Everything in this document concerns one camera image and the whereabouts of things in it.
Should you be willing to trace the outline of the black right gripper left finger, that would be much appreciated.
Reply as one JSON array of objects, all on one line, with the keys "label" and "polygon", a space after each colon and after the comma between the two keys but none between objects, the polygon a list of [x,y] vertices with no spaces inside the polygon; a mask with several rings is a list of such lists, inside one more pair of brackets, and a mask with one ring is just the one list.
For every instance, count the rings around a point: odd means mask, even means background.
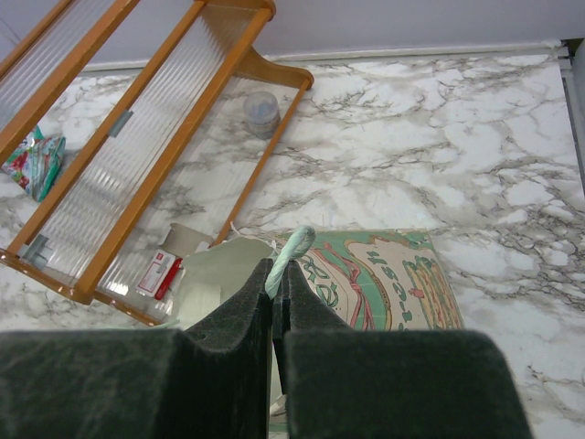
[{"label": "black right gripper left finger", "polygon": [[262,260],[192,327],[1,336],[4,438],[264,438],[271,308]]}]

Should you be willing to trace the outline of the green patterned paper bag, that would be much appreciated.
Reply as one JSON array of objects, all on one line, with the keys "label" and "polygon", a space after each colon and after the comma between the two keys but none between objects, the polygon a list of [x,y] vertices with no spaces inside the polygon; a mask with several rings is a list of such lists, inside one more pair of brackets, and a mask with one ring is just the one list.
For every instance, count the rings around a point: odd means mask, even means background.
[{"label": "green patterned paper bag", "polygon": [[240,236],[182,259],[173,283],[170,321],[186,330],[230,299],[262,260],[271,263],[264,283],[271,308],[270,422],[284,420],[282,277],[300,266],[310,289],[357,330],[460,329],[452,289],[422,230],[305,233],[292,252],[287,238]]}]

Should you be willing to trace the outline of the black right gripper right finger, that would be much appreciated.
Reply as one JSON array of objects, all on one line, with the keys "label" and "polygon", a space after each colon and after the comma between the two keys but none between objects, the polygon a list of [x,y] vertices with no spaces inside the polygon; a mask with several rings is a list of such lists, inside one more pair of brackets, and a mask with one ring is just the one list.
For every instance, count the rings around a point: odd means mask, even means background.
[{"label": "black right gripper right finger", "polygon": [[503,353],[468,330],[359,331],[309,287],[282,277],[292,438],[528,438]]}]

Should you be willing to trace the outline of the teal snack packet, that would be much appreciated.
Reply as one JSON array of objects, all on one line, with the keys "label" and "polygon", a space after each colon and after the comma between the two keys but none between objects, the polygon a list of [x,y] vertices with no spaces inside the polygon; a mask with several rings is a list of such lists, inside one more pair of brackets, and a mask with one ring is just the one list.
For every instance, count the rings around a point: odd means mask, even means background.
[{"label": "teal snack packet", "polygon": [[36,126],[2,164],[2,170],[36,202],[41,202],[59,176],[65,146],[64,136],[46,137]]}]

